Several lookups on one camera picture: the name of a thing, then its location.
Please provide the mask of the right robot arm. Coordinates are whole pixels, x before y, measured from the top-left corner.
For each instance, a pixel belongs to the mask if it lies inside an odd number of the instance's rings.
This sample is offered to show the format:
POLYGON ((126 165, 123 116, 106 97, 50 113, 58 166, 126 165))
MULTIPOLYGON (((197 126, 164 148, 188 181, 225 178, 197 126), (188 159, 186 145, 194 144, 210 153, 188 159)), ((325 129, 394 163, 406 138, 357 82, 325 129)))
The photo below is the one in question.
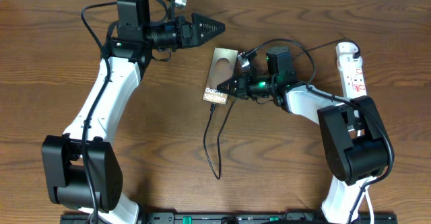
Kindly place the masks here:
POLYGON ((287 113, 316 123, 333 174, 320 219, 354 223, 360 218, 360 203, 369 198, 369 187, 391 173, 395 154, 375 103, 364 92, 359 48, 352 42, 340 42, 336 53, 341 97, 317 89, 310 81, 300 81, 287 46, 267 50, 266 75, 248 70, 217 89, 241 100, 272 98, 287 113))

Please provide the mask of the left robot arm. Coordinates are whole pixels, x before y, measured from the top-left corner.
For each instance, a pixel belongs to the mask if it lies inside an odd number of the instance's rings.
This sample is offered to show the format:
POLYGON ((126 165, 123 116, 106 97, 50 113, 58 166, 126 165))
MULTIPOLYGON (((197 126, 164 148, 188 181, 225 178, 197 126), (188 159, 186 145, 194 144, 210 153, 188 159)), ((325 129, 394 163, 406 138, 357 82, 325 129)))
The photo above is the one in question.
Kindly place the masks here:
POLYGON ((113 141, 131 94, 154 51, 201 46, 226 29, 193 13, 176 15, 187 0, 116 0, 118 18, 98 40, 100 68, 84 105, 62 135, 46 137, 42 162, 52 203, 87 214, 88 223, 141 223, 140 206, 123 192, 113 141))

